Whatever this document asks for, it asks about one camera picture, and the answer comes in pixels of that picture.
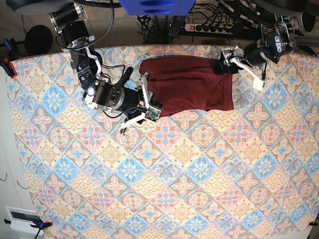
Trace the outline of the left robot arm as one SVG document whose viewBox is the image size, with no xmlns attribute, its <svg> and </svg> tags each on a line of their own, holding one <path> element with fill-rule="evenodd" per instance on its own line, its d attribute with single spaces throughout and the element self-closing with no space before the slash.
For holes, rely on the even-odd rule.
<svg viewBox="0 0 319 239">
<path fill-rule="evenodd" d="M 237 74 L 244 70 L 253 77 L 253 88 L 261 91 L 265 85 L 268 62 L 293 52 L 295 30 L 292 19 L 305 9 L 306 2 L 297 0 L 239 0 L 232 12 L 236 20 L 245 16 L 257 25 L 261 38 L 241 48 L 224 50 L 212 70 L 216 75 Z"/>
</svg>

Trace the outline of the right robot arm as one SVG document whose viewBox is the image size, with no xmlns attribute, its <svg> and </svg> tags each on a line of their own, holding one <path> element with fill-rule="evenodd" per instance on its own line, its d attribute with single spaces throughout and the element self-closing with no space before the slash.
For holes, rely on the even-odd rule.
<svg viewBox="0 0 319 239">
<path fill-rule="evenodd" d="M 150 72 L 141 75 L 139 85 L 133 90 L 125 87 L 133 72 L 132 67 L 125 69 L 117 83 L 111 83 L 110 78 L 102 72 L 105 65 L 93 47 L 96 40 L 88 33 L 85 16 L 80 1 L 65 3 L 49 15 L 62 40 L 58 45 L 71 54 L 71 66 L 84 90 L 84 103 L 92 109 L 102 110 L 104 114 L 118 112 L 119 116 L 125 115 L 120 125 L 121 134 L 125 134 L 127 127 L 134 123 L 156 122 L 163 106 L 148 91 Z"/>
</svg>

